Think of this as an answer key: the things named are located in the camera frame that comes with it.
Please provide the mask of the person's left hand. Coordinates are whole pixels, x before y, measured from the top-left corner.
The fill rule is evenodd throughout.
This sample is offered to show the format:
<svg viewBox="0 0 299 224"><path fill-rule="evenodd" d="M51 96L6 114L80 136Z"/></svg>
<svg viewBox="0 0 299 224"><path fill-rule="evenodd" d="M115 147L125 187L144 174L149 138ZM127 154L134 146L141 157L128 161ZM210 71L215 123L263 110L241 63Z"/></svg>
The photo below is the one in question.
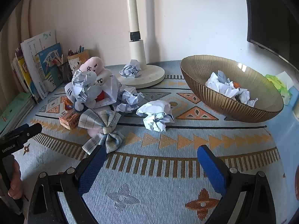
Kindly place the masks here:
<svg viewBox="0 0 299 224"><path fill-rule="evenodd" d="M13 169L14 172L10 183L11 187L8 190L8 195L12 197L14 200L18 200L23 195L23 187L22 187L20 166L16 160L14 160Z"/></svg>

